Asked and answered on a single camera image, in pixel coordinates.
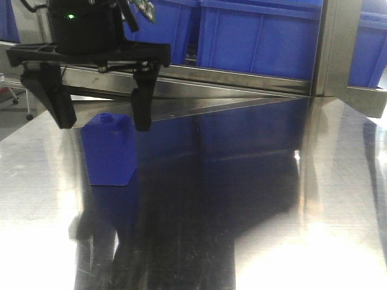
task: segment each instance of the metal surface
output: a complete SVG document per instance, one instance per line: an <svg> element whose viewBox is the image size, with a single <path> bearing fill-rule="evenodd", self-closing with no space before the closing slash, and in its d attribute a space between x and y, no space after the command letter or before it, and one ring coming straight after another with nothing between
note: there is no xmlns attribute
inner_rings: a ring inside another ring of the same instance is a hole
<svg viewBox="0 0 387 290"><path fill-rule="evenodd" d="M187 117L207 112L219 112L233 108L267 105L286 102L291 98L224 98L224 99L193 99L193 100L156 100L152 105L153 121L178 117ZM76 101L74 109L77 121L74 127L82 127L93 116L104 112L132 116L131 105L128 101Z"/></svg>
<svg viewBox="0 0 387 290"><path fill-rule="evenodd" d="M191 80L194 82L215 83L242 88L265 89L268 91L288 92L309 95L310 81L284 79L280 77L259 76L241 72L220 71L189 66L170 66L160 70L160 76L171 79Z"/></svg>
<svg viewBox="0 0 387 290"><path fill-rule="evenodd" d="M317 100L301 151L302 100L155 122L127 187L90 187L79 130L42 114L0 142L2 287L386 289L387 134Z"/></svg>
<svg viewBox="0 0 387 290"><path fill-rule="evenodd" d="M102 95L130 96L135 81L127 72L99 74L96 69L69 66L63 75L63 83L73 88L72 93L88 95L93 92ZM262 91L250 88L236 88L229 85L191 82L159 77L154 95L158 98L257 98L257 97L299 97L297 94Z"/></svg>
<svg viewBox="0 0 387 290"><path fill-rule="evenodd" d="M362 2L324 1L311 95L346 96Z"/></svg>

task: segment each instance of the blue storage bin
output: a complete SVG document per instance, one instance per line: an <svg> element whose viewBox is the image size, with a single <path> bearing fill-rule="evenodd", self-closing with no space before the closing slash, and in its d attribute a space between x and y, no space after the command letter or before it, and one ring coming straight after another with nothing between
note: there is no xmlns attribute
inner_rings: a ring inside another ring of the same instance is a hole
<svg viewBox="0 0 387 290"><path fill-rule="evenodd" d="M350 85L376 88L387 65L387 16L363 12L357 30Z"/></svg>
<svg viewBox="0 0 387 290"><path fill-rule="evenodd" d="M170 44L172 63L184 63L188 40L192 29L192 12L199 7L197 0L154 0L156 23L153 24L136 9L135 17L140 30L132 33L124 25L125 36L129 40Z"/></svg>
<svg viewBox="0 0 387 290"><path fill-rule="evenodd" d="M203 0L198 66L310 80L320 7ZM387 16L363 12L350 85L376 88L387 65Z"/></svg>
<svg viewBox="0 0 387 290"><path fill-rule="evenodd" d="M310 79L319 10L257 3L203 0L197 65Z"/></svg>
<svg viewBox="0 0 387 290"><path fill-rule="evenodd" d="M303 98L200 115L203 157L215 161L300 149L308 104Z"/></svg>
<svg viewBox="0 0 387 290"><path fill-rule="evenodd" d="M125 115L99 114L81 130L91 185L128 185L137 168L134 128Z"/></svg>
<svg viewBox="0 0 387 290"><path fill-rule="evenodd" d="M259 0L271 3L301 3L312 4L321 6L324 0ZM387 1L386 0L363 0L362 11L386 14L387 13Z"/></svg>
<svg viewBox="0 0 387 290"><path fill-rule="evenodd" d="M0 39L20 42L11 0L0 1Z"/></svg>

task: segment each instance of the metal frame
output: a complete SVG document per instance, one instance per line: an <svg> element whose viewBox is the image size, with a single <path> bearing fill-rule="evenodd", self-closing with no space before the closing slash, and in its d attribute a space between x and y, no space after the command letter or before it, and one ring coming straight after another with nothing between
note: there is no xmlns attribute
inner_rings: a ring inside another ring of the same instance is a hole
<svg viewBox="0 0 387 290"><path fill-rule="evenodd" d="M386 91L348 87L362 0L350 2L351 5L348 5L348 0L324 0L312 82L216 69L171 66L160 71L155 96L159 98L335 96L369 117L380 117L387 103ZM12 4L23 43L51 39L44 11L39 15L28 14L20 1L14 0ZM7 45L10 44L0 43L0 62L4 53L2 50ZM15 76L20 71L13 68L6 70L8 71L4 72L8 85L19 86ZM108 95L111 98L127 97L134 86L132 75L128 72L98 74L94 69L83 67L67 68L63 82L71 86L74 93L101 97Z"/></svg>

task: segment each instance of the stainless steel table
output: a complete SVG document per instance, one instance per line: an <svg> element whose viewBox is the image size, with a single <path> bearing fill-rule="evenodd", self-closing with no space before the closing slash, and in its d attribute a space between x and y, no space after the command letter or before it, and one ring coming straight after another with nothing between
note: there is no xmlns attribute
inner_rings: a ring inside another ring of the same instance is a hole
<svg viewBox="0 0 387 290"><path fill-rule="evenodd" d="M0 142L0 289L386 289L386 131L255 105L160 115L126 187L47 113Z"/></svg>

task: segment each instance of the blue block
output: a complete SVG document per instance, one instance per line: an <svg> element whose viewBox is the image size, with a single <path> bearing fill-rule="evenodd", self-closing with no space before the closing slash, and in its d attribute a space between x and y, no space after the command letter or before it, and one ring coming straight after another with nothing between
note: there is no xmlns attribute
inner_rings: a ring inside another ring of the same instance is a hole
<svg viewBox="0 0 387 290"><path fill-rule="evenodd" d="M125 115L96 115L81 130L91 185L127 185L137 168L134 128Z"/></svg>
<svg viewBox="0 0 387 290"><path fill-rule="evenodd" d="M153 24L136 9L135 17L140 30L132 33L124 25L125 36L129 40L170 44L172 63L184 63L190 31L192 12L199 6L197 0L153 0L156 9L156 23Z"/></svg>

